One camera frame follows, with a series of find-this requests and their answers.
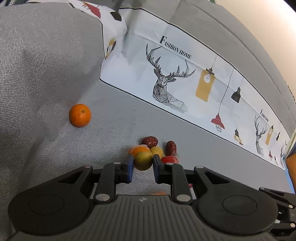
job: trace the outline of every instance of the red tomato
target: red tomato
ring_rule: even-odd
[[[171,163],[179,163],[179,160],[178,158],[174,157],[174,156],[164,156],[162,159],[161,159],[162,163],[168,163],[168,162],[171,162]]]

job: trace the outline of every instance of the black mechanical arm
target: black mechanical arm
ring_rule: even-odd
[[[8,207],[17,231],[11,241],[296,240],[295,194],[255,190],[203,166],[184,170],[158,155],[153,171],[156,183],[171,186],[170,195],[116,195],[117,184],[132,181],[132,155],[21,192]]]

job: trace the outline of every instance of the antler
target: antler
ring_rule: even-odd
[[[189,67],[188,67],[188,64],[187,64],[187,61],[185,60],[185,63],[186,63],[186,66],[187,66],[187,69],[184,71],[184,72],[182,72],[182,74],[179,74],[179,72],[180,72],[180,66],[178,66],[178,70],[177,70],[177,72],[175,73],[175,72],[171,72],[167,77],[168,77],[168,79],[172,79],[172,78],[174,78],[174,77],[183,77],[183,78],[187,78],[187,77],[189,77],[189,76],[191,76],[193,73],[194,73],[194,71],[195,70],[193,70],[190,74],[188,74],[189,73]]]
[[[154,51],[157,50],[157,49],[159,49],[159,48],[161,48],[161,46],[158,47],[158,48],[152,49],[150,51],[150,53],[148,54],[148,44],[146,45],[146,58],[149,61],[149,63],[152,64],[152,66],[155,69],[157,69],[158,71],[160,71],[160,69],[161,69],[161,67],[158,64],[158,61],[160,60],[160,57],[155,62],[153,62],[153,60],[154,60],[153,54],[154,54]]]
[[[283,157],[284,157],[284,147],[285,147],[285,145],[283,145],[282,147],[281,147],[281,160],[283,159]]]
[[[258,116],[257,118],[256,118],[256,115],[255,115],[255,128],[256,128],[256,136],[259,136],[259,138],[263,135],[263,134],[265,134],[266,132],[267,132],[267,124],[265,124],[265,129],[264,128],[262,128],[262,131],[260,132],[260,134],[259,134],[259,130],[258,130],[258,126],[259,126],[259,123],[257,123],[257,120],[259,119],[259,117],[260,116]]]

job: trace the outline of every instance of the white wall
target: white wall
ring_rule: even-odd
[[[268,52],[296,97],[296,13],[284,0],[216,0]]]

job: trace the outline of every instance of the deer head illustration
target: deer head illustration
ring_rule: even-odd
[[[187,78],[191,76],[195,72],[195,70],[193,70],[189,74],[189,67],[187,61],[185,60],[187,68],[185,71],[182,72],[182,74],[180,74],[180,66],[178,66],[178,70],[176,72],[170,72],[170,74],[166,76],[163,75],[163,73],[161,72],[161,67],[158,64],[161,56],[155,62],[153,57],[154,52],[159,48],[161,48],[161,46],[152,49],[148,54],[148,44],[146,45],[146,58],[149,61],[149,63],[154,67],[154,74],[158,78],[153,88],[153,98],[156,99],[158,102],[171,107],[174,110],[178,110],[184,113],[187,111],[186,105],[184,104],[184,102],[176,99],[174,96],[167,92],[167,84],[175,82],[177,77]]]
[[[285,152],[284,152],[284,149],[285,149],[285,145],[282,145],[281,147],[281,166],[285,169]]]
[[[265,134],[265,133],[267,132],[267,127],[266,127],[267,124],[265,124],[265,128],[263,128],[262,131],[259,133],[259,130],[258,130],[259,123],[257,123],[259,117],[260,117],[260,116],[258,116],[258,117],[256,118],[256,116],[255,116],[256,149],[257,149],[258,154],[260,154],[260,155],[263,156],[263,155],[264,155],[264,154],[263,154],[263,149],[262,149],[261,146],[259,145],[259,139],[261,138],[261,136],[262,136],[263,134]]]

